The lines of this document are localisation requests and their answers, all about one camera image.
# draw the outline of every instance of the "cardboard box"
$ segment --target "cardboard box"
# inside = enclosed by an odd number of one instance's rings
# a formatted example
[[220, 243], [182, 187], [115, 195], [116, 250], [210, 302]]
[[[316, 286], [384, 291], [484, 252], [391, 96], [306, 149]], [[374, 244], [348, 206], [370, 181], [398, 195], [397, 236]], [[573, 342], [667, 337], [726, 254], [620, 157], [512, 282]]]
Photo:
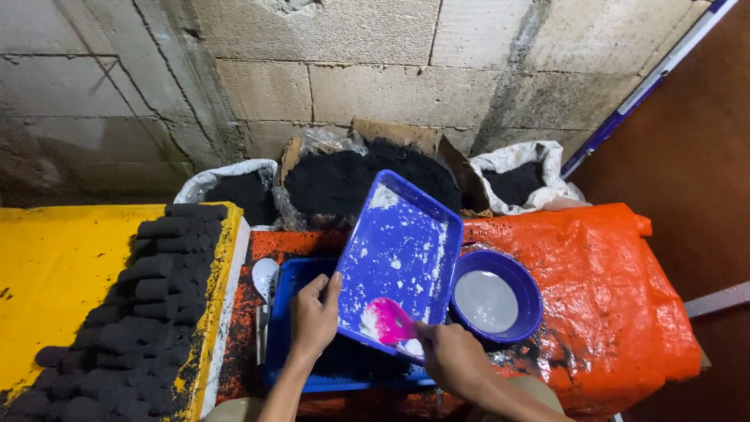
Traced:
[[[367, 139], [384, 137], [397, 146], [411, 146], [428, 157], [441, 161], [453, 174], [457, 186], [461, 192], [461, 203], [466, 209], [460, 211], [463, 218], [471, 219], [477, 217], [492, 216], [490, 201], [482, 185], [479, 176], [472, 170], [469, 160], [458, 152], [449, 142], [445, 135], [440, 135], [436, 129], [423, 128], [419, 126], [396, 125], [392, 123], [375, 122], [368, 119], [354, 118], [352, 129], [364, 135]], [[336, 152], [330, 146], [319, 143], [315, 145], [322, 152]], [[281, 166], [277, 180], [274, 185], [278, 190], [286, 192], [284, 180], [289, 171], [299, 162], [302, 155], [302, 139], [294, 136], [284, 148], [281, 156]], [[288, 193], [282, 198], [287, 203], [281, 206], [283, 216], [283, 228], [288, 231], [325, 230], [345, 228], [351, 226], [355, 218], [342, 219], [340, 216], [315, 215], [310, 216], [307, 221], [299, 212], [288, 203]]]

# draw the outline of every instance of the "pink silicone spatula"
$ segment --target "pink silicone spatula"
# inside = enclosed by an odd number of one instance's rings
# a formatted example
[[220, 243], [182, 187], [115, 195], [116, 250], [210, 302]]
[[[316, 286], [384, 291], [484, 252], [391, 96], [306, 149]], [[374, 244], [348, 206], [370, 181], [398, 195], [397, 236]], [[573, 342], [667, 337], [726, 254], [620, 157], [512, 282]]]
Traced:
[[414, 321], [397, 302], [387, 297], [378, 297], [367, 305], [364, 312], [375, 315], [375, 330], [382, 344], [391, 345], [416, 338]]

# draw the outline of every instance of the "concrete block wall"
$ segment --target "concrete block wall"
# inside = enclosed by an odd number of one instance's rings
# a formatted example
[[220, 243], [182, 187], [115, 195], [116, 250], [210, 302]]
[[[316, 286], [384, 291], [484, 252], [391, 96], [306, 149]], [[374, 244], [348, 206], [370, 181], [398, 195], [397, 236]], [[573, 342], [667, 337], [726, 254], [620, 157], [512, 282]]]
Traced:
[[140, 0], [0, 2], [0, 189], [174, 193], [246, 157], [180, 18]]
[[193, 0], [250, 139], [354, 116], [437, 127], [466, 154], [570, 156], [708, 8], [704, 0]]

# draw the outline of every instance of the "hand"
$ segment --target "hand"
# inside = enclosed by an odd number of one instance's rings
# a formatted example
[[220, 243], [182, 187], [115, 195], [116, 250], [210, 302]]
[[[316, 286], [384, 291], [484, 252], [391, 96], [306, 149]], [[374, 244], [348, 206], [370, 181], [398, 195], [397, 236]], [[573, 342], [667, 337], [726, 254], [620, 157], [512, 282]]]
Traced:
[[477, 404], [480, 393], [499, 378], [479, 341], [459, 324], [417, 321], [414, 326], [427, 374], [443, 390]]
[[338, 295], [341, 274], [329, 278], [317, 276], [292, 299], [292, 350], [314, 362], [323, 352], [338, 328]]

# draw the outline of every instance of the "purple bowl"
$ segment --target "purple bowl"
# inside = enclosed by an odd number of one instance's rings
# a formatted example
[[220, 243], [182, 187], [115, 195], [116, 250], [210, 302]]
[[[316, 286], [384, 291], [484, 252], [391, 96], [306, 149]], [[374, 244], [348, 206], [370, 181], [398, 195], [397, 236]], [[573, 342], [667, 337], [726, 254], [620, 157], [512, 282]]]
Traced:
[[[456, 282], [471, 271], [487, 271], [499, 276], [513, 290], [518, 301], [518, 318], [513, 325], [501, 333], [488, 333], [474, 327], [456, 306], [454, 291]], [[531, 336], [542, 319], [542, 294], [529, 271], [508, 255], [493, 251], [469, 252], [456, 261], [451, 281], [451, 306], [462, 325], [481, 338], [498, 343], [515, 343]]]

